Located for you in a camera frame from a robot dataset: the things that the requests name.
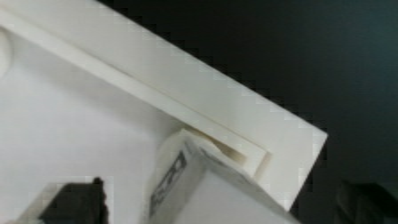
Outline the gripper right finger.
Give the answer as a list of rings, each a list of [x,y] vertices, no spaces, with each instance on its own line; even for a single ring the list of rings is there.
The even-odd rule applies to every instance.
[[[341,182],[334,224],[398,224],[398,183]]]

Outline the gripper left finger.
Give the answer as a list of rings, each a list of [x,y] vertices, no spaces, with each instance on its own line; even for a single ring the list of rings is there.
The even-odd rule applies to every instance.
[[[39,215],[43,224],[109,224],[103,180],[68,183]]]

